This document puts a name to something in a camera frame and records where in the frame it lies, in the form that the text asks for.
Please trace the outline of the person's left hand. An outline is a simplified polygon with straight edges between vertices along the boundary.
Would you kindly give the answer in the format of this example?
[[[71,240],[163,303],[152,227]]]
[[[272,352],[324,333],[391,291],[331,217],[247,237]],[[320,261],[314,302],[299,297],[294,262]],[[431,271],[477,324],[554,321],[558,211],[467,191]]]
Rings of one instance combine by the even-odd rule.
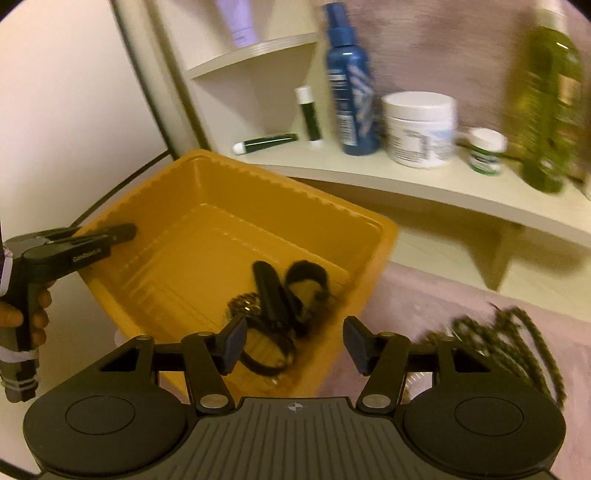
[[[16,328],[23,324],[25,320],[29,321],[31,329],[31,341],[34,346],[41,346],[46,342],[47,335],[46,327],[49,325],[49,317],[46,309],[52,303],[51,293],[49,288],[52,284],[48,284],[46,288],[41,290],[38,295],[39,308],[31,316],[23,315],[17,308],[1,301],[0,302],[0,327],[1,328]]]

